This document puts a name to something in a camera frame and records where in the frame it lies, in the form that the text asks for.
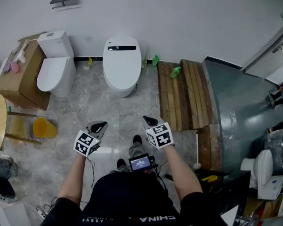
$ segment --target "shelf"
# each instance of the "shelf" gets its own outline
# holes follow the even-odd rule
[[[51,0],[50,4],[52,5],[52,4],[56,4],[56,3],[62,3],[61,6],[53,7],[52,9],[78,4],[78,0],[73,0],[74,3],[67,3],[67,4],[65,4],[66,1],[72,1],[72,0]]]

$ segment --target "door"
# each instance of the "door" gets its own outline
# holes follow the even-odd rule
[[[259,60],[245,69],[245,73],[265,79],[283,65],[283,37]]]

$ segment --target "black and white marker cube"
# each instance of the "black and white marker cube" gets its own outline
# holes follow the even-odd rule
[[[87,157],[99,147],[100,140],[90,136],[88,133],[82,130],[79,131],[75,139],[75,151]]]
[[[152,127],[146,130],[149,143],[157,149],[173,144],[172,132],[169,124],[164,124]]]

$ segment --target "black shirt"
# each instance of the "black shirt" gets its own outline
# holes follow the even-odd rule
[[[202,193],[185,196],[179,214],[155,174],[121,172],[98,180],[83,211],[71,200],[58,198],[41,225],[226,224]]]

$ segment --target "door handle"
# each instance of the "door handle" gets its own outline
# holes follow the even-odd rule
[[[282,46],[283,46],[283,42],[282,42],[278,47],[276,47],[276,48],[273,50],[273,54],[274,54],[275,52],[279,51],[279,49],[283,52]]]

